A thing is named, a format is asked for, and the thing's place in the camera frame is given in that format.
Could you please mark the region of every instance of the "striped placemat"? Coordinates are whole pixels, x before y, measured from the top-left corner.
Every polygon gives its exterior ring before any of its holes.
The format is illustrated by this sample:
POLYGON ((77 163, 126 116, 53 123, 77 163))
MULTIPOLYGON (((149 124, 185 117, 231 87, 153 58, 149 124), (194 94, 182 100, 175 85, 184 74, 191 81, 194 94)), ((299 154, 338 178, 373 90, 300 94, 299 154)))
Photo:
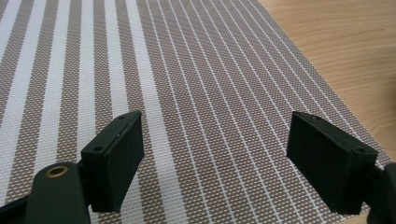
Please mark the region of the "striped placemat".
POLYGON ((0 1, 0 205, 143 112, 146 157, 100 223, 318 223, 286 158, 291 111, 388 156, 256 1, 0 1))

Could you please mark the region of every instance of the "striped fabric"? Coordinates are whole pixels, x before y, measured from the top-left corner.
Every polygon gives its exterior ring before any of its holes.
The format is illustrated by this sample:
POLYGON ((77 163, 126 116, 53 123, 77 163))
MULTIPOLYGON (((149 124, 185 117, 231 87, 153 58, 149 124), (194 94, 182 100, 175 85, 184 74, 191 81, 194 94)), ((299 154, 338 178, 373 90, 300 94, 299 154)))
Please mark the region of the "striped fabric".
POLYGON ((0 62, 0 205, 136 109, 146 157, 93 223, 346 219, 285 156, 293 110, 390 162, 256 0, 3 0, 0 62))

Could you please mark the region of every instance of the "light brown tabletop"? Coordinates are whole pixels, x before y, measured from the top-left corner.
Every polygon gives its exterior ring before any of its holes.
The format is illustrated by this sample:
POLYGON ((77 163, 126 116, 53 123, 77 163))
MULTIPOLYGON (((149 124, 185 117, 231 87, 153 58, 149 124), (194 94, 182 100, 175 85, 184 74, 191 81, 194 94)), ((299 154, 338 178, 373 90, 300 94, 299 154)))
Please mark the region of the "light brown tabletop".
POLYGON ((396 1, 260 2, 395 160, 396 1))

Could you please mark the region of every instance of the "wood grain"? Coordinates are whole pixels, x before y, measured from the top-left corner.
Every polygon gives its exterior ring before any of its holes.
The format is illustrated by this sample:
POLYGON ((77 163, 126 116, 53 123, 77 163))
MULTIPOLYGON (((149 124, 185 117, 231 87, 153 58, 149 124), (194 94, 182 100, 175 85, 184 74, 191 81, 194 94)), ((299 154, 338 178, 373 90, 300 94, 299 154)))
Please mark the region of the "wood grain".
POLYGON ((260 2, 395 161, 396 1, 260 2))

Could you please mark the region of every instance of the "woven mat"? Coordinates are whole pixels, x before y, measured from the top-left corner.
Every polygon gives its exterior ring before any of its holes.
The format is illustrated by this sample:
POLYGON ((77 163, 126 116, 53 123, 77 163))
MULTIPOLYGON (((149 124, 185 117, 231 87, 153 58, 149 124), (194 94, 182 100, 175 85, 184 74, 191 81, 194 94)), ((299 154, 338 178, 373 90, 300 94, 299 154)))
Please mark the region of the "woven mat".
POLYGON ((285 156, 293 110, 389 162, 256 0, 8 0, 0 18, 0 205, 136 109, 146 158, 93 223, 345 219, 285 156))

